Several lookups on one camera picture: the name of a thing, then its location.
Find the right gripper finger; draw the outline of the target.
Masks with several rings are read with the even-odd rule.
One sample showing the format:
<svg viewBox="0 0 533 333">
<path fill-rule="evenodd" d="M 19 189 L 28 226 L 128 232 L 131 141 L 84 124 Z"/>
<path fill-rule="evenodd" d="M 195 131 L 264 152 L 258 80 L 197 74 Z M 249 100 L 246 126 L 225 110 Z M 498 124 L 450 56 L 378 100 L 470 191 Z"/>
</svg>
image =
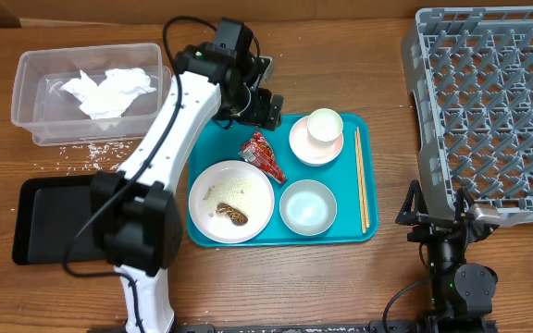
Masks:
<svg viewBox="0 0 533 333">
<path fill-rule="evenodd" d="M 460 188 L 455 194 L 454 202 L 454 221 L 455 222 L 467 222 L 472 218 L 472 214 L 468 213 L 468 209 L 475 204 L 475 200 L 472 198 L 468 190 Z"/>
<path fill-rule="evenodd" d="M 422 225 L 428 222 L 427 205 L 417 179 L 410 182 L 405 200 L 395 222 L 406 226 Z"/>
</svg>

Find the red sauce packet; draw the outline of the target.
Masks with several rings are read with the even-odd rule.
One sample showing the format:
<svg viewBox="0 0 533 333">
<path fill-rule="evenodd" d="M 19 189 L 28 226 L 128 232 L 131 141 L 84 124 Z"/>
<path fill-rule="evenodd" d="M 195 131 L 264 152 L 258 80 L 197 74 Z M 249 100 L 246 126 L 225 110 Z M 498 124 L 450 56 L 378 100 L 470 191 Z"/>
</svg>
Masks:
<svg viewBox="0 0 533 333">
<path fill-rule="evenodd" d="M 280 169 L 274 151 L 262 133 L 256 131 L 251 138 L 242 145 L 240 156 L 246 162 L 259 168 L 267 176 L 278 184 L 284 184 L 287 180 Z"/>
</svg>

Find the pile of white rice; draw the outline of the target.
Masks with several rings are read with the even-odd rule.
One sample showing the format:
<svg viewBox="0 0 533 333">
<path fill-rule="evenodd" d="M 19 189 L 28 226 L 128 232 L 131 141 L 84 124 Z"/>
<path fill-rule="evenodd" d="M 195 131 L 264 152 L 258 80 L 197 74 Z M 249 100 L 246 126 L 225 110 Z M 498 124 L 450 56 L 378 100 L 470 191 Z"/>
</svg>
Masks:
<svg viewBox="0 0 533 333">
<path fill-rule="evenodd" d="M 252 182 L 248 178 L 223 178 L 208 187 L 203 203 L 216 210 L 219 204 L 227 204 L 245 212 L 251 206 Z"/>
</svg>

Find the large white plate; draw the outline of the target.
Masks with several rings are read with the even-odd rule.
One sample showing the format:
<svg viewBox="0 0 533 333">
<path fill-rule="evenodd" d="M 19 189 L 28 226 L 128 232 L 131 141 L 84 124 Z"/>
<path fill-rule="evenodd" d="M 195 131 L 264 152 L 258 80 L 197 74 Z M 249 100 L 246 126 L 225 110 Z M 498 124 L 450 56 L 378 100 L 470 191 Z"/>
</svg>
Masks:
<svg viewBox="0 0 533 333">
<path fill-rule="evenodd" d="M 209 186 L 223 178 L 248 178 L 252 182 L 251 206 L 243 212 L 244 226 L 235 226 L 216 210 L 208 209 L 203 197 Z M 257 167 L 243 161 L 223 161 L 204 170 L 189 191 L 189 215 L 192 223 L 211 241 L 234 244 L 257 236 L 270 221 L 275 208 L 275 193 L 270 180 Z"/>
</svg>

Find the grey bowl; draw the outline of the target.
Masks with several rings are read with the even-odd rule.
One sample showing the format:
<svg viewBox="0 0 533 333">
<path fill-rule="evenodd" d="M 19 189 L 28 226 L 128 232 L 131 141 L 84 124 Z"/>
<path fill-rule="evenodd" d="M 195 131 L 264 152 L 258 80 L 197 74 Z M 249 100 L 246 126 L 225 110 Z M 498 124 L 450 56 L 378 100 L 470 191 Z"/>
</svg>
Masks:
<svg viewBox="0 0 533 333">
<path fill-rule="evenodd" d="M 294 233 L 312 237 L 323 234 L 337 216 L 337 201 L 323 183 L 304 179 L 292 183 L 281 195 L 279 213 Z"/>
</svg>

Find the brown food scrap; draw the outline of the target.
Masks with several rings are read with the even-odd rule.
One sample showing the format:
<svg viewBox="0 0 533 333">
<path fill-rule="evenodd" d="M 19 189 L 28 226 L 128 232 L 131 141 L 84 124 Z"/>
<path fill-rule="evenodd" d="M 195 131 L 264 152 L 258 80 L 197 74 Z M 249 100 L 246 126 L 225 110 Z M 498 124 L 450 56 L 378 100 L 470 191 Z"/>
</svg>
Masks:
<svg viewBox="0 0 533 333">
<path fill-rule="evenodd" d="M 227 203 L 219 203 L 216 213 L 225 215 L 233 225 L 238 227 L 244 226 L 248 222 L 248 217 L 242 211 Z"/>
</svg>

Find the white napkin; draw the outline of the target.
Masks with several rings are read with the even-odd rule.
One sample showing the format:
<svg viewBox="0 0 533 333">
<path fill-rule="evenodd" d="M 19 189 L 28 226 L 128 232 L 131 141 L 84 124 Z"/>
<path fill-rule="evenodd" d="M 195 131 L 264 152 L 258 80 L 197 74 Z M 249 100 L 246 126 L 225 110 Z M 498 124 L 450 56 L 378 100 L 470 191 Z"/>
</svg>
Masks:
<svg viewBox="0 0 533 333">
<path fill-rule="evenodd" d="M 83 70 L 61 89 L 81 102 L 80 110 L 91 119 L 121 117 L 140 95 L 154 93 L 151 78 L 142 68 L 112 68 L 97 84 Z"/>
</svg>

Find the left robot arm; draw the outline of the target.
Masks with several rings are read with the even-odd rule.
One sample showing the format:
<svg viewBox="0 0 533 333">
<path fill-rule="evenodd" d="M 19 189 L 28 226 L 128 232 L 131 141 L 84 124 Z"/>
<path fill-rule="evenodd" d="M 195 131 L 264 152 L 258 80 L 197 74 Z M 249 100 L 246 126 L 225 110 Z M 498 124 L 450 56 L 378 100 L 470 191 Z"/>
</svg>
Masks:
<svg viewBox="0 0 533 333">
<path fill-rule="evenodd" d="M 260 86 L 272 61 L 243 23 L 222 19 L 212 41 L 189 45 L 168 61 L 174 71 L 166 101 L 136 151 L 115 173 L 91 183 L 93 243 L 123 286 L 126 332 L 170 332 L 167 270 L 182 240 L 175 199 L 193 146 L 211 121 L 274 130 L 283 98 Z"/>
</svg>

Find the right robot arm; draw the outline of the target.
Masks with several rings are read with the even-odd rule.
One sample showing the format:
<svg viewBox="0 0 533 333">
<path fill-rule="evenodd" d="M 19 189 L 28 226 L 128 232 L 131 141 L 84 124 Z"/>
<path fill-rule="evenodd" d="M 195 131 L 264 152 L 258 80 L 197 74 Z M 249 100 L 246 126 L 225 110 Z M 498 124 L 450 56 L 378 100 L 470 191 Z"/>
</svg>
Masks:
<svg viewBox="0 0 533 333">
<path fill-rule="evenodd" d="M 485 320 L 492 312 L 492 298 L 498 276 L 494 270 L 466 261 L 468 246 L 485 240 L 502 218 L 497 208 L 478 203 L 463 188 L 456 193 L 454 217 L 444 219 L 429 214 L 418 180 L 408 188 L 395 222 L 410 226 L 407 240 L 419 245 L 419 258 L 428 277 L 397 292 L 386 305 L 382 325 L 389 331 L 391 306 L 407 291 L 428 284 L 433 308 L 421 313 L 408 328 L 410 332 L 496 332 Z"/>
</svg>

